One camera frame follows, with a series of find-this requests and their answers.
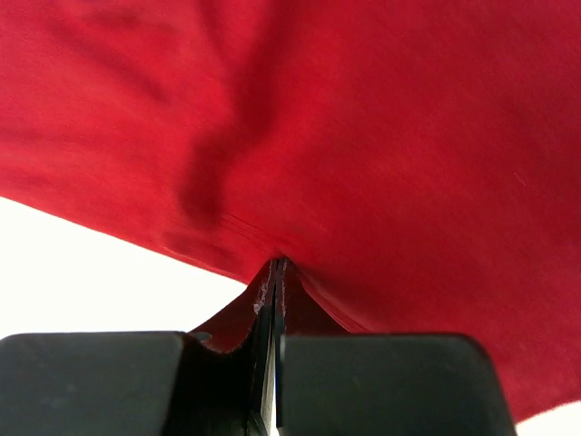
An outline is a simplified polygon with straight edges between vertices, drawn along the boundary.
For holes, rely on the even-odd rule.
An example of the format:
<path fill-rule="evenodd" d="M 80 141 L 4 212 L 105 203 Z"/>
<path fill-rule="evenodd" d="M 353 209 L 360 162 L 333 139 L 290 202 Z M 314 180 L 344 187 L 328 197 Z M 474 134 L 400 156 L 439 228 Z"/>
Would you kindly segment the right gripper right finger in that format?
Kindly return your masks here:
<path fill-rule="evenodd" d="M 494 365 L 463 334 L 347 332 L 274 275 L 277 427 L 283 435 L 512 435 Z"/>

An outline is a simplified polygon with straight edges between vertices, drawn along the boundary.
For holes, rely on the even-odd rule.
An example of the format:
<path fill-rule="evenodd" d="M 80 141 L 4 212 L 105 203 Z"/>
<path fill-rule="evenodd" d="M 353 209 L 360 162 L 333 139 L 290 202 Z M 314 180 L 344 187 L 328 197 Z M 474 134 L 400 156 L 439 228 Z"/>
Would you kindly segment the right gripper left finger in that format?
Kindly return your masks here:
<path fill-rule="evenodd" d="M 273 277 L 191 332 L 22 333 L 1 341 L 4 435 L 268 435 Z"/>

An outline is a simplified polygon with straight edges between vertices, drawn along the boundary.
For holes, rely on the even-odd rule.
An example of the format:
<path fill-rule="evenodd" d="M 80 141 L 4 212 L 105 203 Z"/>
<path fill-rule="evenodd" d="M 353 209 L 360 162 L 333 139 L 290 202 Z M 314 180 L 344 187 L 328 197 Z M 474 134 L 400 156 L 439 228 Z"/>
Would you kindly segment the red t shirt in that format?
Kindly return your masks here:
<path fill-rule="evenodd" d="M 577 1 L 4 1 L 1 194 L 580 397 Z"/>

